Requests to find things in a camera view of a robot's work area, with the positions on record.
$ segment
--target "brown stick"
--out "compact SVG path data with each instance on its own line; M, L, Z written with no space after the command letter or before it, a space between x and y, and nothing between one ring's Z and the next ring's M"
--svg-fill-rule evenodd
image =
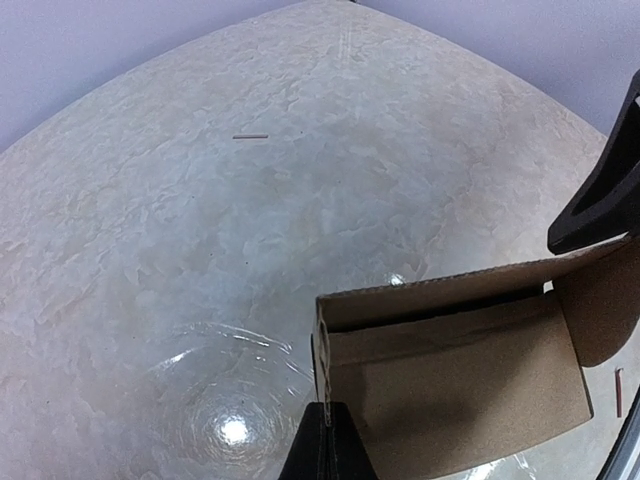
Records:
M247 135L234 135L234 140L255 140L257 138L269 138L269 135L266 133L253 133Z
M616 368L616 414L622 418L622 379L620 373L622 368Z

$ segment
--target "cardboard box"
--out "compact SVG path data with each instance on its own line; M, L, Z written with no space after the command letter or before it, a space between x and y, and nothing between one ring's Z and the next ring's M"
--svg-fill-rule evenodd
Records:
M581 366L640 315L640 240L317 299L320 401L347 403L381 480L458 472L592 416Z

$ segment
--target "black object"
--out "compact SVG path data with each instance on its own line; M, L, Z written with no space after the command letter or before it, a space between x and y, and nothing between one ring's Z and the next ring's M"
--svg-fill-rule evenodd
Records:
M331 426L323 403L307 405L279 480L378 480L347 405L328 406Z
M640 71L595 168L549 228L548 247L566 253L640 230Z

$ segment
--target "wall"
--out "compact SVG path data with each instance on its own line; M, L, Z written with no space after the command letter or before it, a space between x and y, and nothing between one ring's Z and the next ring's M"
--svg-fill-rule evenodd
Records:
M2 0L0 151L116 75L298 0ZM603 132L640 68L632 0L361 0L531 82Z

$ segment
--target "table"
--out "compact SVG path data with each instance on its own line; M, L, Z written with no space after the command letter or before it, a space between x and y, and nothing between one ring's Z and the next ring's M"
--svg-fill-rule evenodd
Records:
M96 89L0 156L0 477L276 477L313 399L315 296L549 256L604 140L344 0ZM594 478L639 347L586 370L591 422L451 478Z

